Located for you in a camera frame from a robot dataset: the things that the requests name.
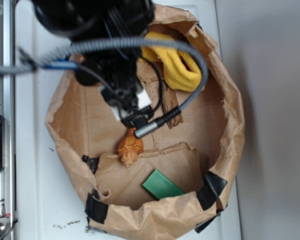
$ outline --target gray wall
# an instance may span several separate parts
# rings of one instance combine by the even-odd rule
[[[222,59],[243,97],[244,240],[300,240],[300,0],[216,0]]]

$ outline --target white table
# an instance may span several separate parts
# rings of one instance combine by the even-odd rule
[[[191,11],[219,42],[214,0],[157,0],[156,3]],[[48,33],[37,21],[30,1],[16,7],[16,47],[34,57],[70,41]],[[16,201],[20,240],[119,240],[98,231],[86,232],[85,208],[74,191],[45,125],[50,99],[63,72],[39,70],[16,77]],[[200,234],[194,230],[181,240],[240,240],[236,184],[228,208]]]

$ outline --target orange figurine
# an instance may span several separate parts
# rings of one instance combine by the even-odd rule
[[[144,152],[144,142],[135,137],[135,130],[135,127],[128,129],[118,147],[118,157],[127,169],[137,161],[138,155]]]

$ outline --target yellow cloth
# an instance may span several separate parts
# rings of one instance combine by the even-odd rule
[[[157,40],[174,40],[169,35],[149,32],[145,38]],[[193,92],[199,85],[202,74],[194,59],[184,51],[174,48],[152,46],[143,47],[142,55],[151,62],[162,62],[163,77],[169,88]]]

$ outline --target green block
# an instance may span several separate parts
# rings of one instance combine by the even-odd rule
[[[185,194],[173,182],[157,169],[142,184],[149,193],[155,196],[158,200],[167,197],[176,197]]]

